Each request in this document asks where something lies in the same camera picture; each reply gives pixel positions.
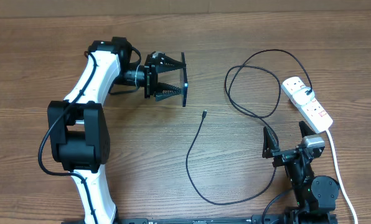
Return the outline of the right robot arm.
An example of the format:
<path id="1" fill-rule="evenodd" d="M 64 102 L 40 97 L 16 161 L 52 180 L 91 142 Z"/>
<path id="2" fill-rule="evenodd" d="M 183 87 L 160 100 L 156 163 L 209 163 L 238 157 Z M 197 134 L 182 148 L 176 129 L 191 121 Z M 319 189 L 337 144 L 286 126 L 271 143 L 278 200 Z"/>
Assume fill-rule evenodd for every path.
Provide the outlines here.
<path id="1" fill-rule="evenodd" d="M 311 162 L 321 156 L 325 141 L 320 135 L 299 122 L 301 143 L 294 149 L 281 150 L 268 128 L 263 128 L 262 157 L 273 159 L 273 167 L 284 167 L 291 188 L 276 196 L 263 211 L 262 223 L 337 223 L 336 200 L 340 183 L 326 175 L 314 175 Z M 282 214 L 268 215 L 268 209 L 288 192 L 294 192 L 297 205 L 288 207 Z"/>

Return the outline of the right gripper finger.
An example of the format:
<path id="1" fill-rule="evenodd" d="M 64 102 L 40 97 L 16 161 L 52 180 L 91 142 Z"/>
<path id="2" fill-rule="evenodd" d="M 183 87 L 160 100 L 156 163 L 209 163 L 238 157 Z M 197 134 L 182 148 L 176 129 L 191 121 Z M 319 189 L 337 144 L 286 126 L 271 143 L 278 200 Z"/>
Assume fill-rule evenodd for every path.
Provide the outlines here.
<path id="1" fill-rule="evenodd" d="M 304 121 L 299 122 L 299 128 L 303 138 L 315 135 L 315 132 Z"/>
<path id="2" fill-rule="evenodd" d="M 263 128 L 263 150 L 262 150 L 262 157 L 263 158 L 272 158 L 279 153 L 279 146 L 276 142 L 275 137 L 271 134 L 267 127 Z"/>

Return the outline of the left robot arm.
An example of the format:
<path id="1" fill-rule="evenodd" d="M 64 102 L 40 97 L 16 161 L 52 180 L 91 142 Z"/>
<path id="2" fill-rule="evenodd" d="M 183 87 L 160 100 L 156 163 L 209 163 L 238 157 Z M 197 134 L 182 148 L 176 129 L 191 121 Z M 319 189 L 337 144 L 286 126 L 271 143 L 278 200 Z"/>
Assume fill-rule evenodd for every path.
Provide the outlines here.
<path id="1" fill-rule="evenodd" d="M 47 108 L 49 129 L 40 145 L 50 141 L 54 161 L 63 167 L 60 175 L 75 182 L 85 211 L 80 223 L 121 221 L 106 177 L 110 135 L 103 105 L 107 96 L 113 95 L 112 87 L 143 88 L 144 97 L 156 101 L 180 95 L 186 105 L 185 59 L 152 52 L 145 62 L 132 62 L 132 53 L 139 50 L 124 37 L 94 41 L 85 52 L 88 63 L 73 90 Z"/>

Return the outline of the Samsung Galaxy smartphone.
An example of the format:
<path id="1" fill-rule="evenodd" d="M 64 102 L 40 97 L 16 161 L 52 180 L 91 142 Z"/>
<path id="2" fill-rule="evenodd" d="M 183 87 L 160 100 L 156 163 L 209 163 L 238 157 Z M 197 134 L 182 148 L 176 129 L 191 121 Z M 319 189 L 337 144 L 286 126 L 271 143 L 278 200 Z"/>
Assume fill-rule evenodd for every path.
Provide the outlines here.
<path id="1" fill-rule="evenodd" d="M 187 65 L 184 52 L 181 53 L 182 68 L 181 68 L 181 90 L 182 90 L 182 106 L 186 107 L 187 103 L 187 91 L 188 91 L 188 79 L 187 79 Z"/>

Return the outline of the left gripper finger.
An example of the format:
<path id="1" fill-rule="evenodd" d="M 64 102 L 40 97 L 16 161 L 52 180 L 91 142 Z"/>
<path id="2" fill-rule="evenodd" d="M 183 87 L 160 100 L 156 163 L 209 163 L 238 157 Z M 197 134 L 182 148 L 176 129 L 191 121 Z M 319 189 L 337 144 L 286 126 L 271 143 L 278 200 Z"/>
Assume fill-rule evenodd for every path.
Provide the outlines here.
<path id="1" fill-rule="evenodd" d="M 164 53 L 156 53 L 156 71 L 158 73 L 170 72 L 186 67 L 184 62 L 174 60 L 166 56 Z"/>
<path id="2" fill-rule="evenodd" d="M 181 95 L 182 89 L 180 87 L 170 85 L 167 83 L 158 83 L 155 89 L 155 99 L 156 101 L 162 101 L 172 96 Z"/>

